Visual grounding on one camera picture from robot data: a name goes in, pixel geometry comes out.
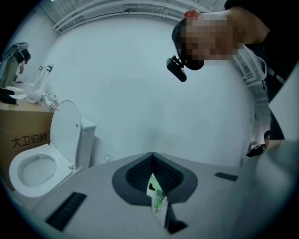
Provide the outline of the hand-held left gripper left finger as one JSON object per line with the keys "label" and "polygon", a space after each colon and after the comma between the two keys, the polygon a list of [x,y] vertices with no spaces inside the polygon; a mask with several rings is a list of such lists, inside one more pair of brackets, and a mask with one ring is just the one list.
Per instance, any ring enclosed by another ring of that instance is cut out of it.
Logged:
{"label": "hand-held left gripper left finger", "polygon": [[50,229],[46,219],[73,193],[86,195],[74,216],[54,239],[164,239],[168,231],[149,206],[131,205],[115,192],[114,172],[144,156],[125,157],[77,173],[45,196],[30,212],[37,223]]}

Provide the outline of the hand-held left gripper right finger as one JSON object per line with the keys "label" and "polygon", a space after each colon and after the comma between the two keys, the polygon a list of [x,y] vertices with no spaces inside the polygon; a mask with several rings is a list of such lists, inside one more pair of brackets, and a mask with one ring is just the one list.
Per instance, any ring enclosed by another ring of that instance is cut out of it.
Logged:
{"label": "hand-held left gripper right finger", "polygon": [[153,239],[229,239],[235,181],[217,174],[238,177],[238,169],[154,153],[153,170],[168,198],[153,216]]}

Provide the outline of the green cloth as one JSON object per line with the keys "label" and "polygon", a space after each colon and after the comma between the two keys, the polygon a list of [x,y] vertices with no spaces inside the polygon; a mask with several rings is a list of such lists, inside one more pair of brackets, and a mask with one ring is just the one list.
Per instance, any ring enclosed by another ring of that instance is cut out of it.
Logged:
{"label": "green cloth", "polygon": [[154,211],[158,212],[158,208],[162,205],[162,201],[164,200],[164,192],[160,187],[157,179],[152,175],[149,179],[148,186],[150,195],[154,199]]}

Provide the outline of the white open toilet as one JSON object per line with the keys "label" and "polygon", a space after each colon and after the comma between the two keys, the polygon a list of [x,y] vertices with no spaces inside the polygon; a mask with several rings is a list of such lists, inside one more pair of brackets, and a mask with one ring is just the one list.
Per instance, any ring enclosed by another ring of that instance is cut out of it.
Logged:
{"label": "white open toilet", "polygon": [[12,160],[9,179],[14,189],[29,198],[40,198],[89,168],[96,125],[80,116],[70,100],[53,114],[50,143],[25,150]]}

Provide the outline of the large printed cardboard box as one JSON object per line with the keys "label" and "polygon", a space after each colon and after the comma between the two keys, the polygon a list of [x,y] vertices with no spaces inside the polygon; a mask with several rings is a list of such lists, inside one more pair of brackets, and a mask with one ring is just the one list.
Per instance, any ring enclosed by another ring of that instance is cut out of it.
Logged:
{"label": "large printed cardboard box", "polygon": [[18,101],[17,105],[0,102],[0,176],[14,191],[9,167],[19,153],[50,143],[53,112],[41,105]]}

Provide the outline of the clear plastic bottle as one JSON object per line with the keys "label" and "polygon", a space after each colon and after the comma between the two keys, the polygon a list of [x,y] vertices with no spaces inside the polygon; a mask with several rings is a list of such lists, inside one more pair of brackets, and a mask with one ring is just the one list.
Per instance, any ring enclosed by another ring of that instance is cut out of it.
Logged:
{"label": "clear plastic bottle", "polygon": [[43,95],[43,101],[49,110],[55,110],[57,106],[57,96],[53,91]]}

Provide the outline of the black cloth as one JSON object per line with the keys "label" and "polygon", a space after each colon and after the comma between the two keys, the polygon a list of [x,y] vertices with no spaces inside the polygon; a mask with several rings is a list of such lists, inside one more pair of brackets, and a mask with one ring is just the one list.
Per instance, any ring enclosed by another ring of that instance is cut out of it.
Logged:
{"label": "black cloth", "polygon": [[4,104],[19,106],[17,100],[11,97],[11,95],[14,96],[13,91],[0,87],[0,101]]}

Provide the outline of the person's black clothing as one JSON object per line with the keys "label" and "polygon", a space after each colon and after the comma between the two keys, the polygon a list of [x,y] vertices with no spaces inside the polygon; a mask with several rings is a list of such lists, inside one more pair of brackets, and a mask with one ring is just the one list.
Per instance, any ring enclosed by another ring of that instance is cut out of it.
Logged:
{"label": "person's black clothing", "polygon": [[267,97],[272,101],[291,74],[299,60],[297,24],[299,7],[283,8],[278,0],[227,0],[224,8],[241,7],[257,18],[270,30],[261,43],[246,44],[256,56],[266,62],[267,77],[264,80]]}

